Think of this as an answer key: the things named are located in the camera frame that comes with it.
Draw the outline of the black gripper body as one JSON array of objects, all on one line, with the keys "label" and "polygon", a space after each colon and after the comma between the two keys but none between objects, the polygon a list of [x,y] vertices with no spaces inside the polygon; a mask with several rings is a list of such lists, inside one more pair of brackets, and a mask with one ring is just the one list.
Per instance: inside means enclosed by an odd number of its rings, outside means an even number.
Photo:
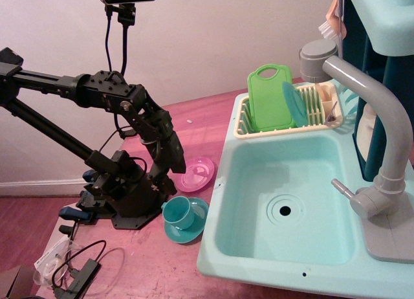
[{"label": "black gripper body", "polygon": [[138,117],[140,119],[140,140],[148,150],[177,145],[177,134],[173,130],[169,112],[157,105],[149,94],[145,94],[145,100]]}]

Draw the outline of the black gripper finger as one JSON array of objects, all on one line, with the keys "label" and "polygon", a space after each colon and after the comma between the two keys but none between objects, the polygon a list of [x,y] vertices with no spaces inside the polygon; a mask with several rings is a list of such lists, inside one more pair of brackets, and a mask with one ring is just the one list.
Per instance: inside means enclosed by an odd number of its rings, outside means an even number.
[{"label": "black gripper finger", "polygon": [[176,132],[163,142],[164,159],[173,173],[185,173],[184,150]]}]

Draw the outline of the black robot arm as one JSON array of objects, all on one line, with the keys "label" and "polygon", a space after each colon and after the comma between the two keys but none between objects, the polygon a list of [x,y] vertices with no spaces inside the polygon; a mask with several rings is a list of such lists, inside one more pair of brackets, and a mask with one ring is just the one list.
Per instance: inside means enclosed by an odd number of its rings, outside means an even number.
[{"label": "black robot arm", "polygon": [[[110,219],[117,229],[138,230],[161,213],[176,193],[169,173],[184,173],[184,151],[170,114],[142,85],[128,84],[116,71],[77,77],[53,76],[22,68],[23,59],[9,48],[1,51],[1,106],[81,158],[92,169],[78,208],[96,219]],[[126,151],[106,157],[62,130],[18,99],[20,89],[56,94],[84,108],[121,115],[152,158],[147,169]]]}]

